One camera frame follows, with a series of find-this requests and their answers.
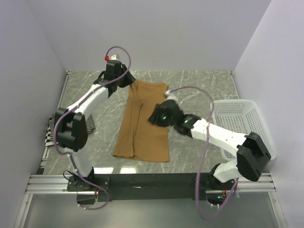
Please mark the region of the orange garment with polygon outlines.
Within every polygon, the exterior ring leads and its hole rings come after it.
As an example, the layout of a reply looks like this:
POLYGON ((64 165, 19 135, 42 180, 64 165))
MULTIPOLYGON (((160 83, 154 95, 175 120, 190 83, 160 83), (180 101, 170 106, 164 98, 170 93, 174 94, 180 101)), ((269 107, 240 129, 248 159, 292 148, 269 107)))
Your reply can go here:
POLYGON ((168 128, 152 125, 148 119, 164 100, 166 83, 136 80, 129 86, 120 131, 113 156, 144 162, 169 162, 168 128))

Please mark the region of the purple striped tank top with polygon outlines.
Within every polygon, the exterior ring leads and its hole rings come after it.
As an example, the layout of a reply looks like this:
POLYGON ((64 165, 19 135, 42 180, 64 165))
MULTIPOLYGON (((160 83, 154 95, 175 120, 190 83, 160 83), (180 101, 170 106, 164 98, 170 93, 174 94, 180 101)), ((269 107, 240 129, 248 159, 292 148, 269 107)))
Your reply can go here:
MULTIPOLYGON (((89 115, 88 118, 86 119, 86 129, 87 133, 91 134, 95 130, 95 123, 93 121, 92 115, 89 115)), ((52 114, 52 116, 49 118, 49 124, 48 127, 50 127, 54 131, 55 127, 55 114, 52 114)))

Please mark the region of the black white striped tank top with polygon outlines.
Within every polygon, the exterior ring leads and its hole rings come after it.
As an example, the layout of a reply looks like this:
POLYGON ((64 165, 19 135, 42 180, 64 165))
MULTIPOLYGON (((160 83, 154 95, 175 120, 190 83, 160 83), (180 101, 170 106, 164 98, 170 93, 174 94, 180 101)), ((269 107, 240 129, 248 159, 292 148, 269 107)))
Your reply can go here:
POLYGON ((53 139, 53 130, 49 127, 46 133, 46 137, 45 137, 45 146, 49 147, 49 146, 53 146, 54 145, 54 139, 53 139))

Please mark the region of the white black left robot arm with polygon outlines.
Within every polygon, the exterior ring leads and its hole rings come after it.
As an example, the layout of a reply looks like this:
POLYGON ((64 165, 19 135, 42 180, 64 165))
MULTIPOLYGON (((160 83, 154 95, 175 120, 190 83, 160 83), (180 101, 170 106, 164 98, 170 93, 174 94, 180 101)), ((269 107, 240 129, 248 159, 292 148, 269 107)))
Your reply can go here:
POLYGON ((135 81, 129 70, 130 66, 119 60, 108 60, 105 71, 100 73, 85 95, 68 108, 59 108, 55 112, 54 147, 59 154, 69 157, 74 181, 85 191, 93 187, 101 189, 95 184, 94 168, 85 154, 88 139, 86 120, 117 88, 124 88, 135 81))

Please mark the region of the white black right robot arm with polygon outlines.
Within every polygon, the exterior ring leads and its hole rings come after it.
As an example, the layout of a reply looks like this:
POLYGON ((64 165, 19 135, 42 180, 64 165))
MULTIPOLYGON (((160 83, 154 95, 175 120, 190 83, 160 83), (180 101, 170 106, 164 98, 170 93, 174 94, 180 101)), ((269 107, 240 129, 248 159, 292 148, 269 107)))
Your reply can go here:
POLYGON ((213 144, 235 156, 235 159, 212 168, 205 179, 209 190, 218 190, 240 177, 257 182, 272 159, 257 133, 236 133, 194 114, 185 114, 173 99, 157 104, 148 121, 160 127, 172 126, 181 135, 213 144))

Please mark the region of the white plastic laundry basket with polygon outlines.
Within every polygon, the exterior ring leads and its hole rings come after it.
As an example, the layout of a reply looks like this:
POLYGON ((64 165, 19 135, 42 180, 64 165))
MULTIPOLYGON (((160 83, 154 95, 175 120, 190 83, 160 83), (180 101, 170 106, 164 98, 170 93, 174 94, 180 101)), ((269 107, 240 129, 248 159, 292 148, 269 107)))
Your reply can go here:
POLYGON ((243 134, 257 133, 270 152, 271 159, 276 158, 277 152, 271 134, 254 101, 245 99, 216 100, 214 101, 212 118, 215 125, 227 130, 243 134))

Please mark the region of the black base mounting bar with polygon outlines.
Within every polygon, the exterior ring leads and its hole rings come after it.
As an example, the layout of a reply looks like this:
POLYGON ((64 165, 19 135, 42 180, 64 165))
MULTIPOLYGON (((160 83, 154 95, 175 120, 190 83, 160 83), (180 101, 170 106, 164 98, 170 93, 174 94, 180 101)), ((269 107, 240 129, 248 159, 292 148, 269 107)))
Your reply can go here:
MULTIPOLYGON (((95 174, 91 181, 109 193, 112 200, 195 200, 196 173, 157 174, 95 174)), ((231 190, 234 180, 212 183, 208 173, 200 174, 199 199, 206 200, 206 191, 231 190)), ((107 195, 95 186, 89 186, 75 175, 69 177, 68 192, 92 192, 98 202, 106 202, 107 195)))

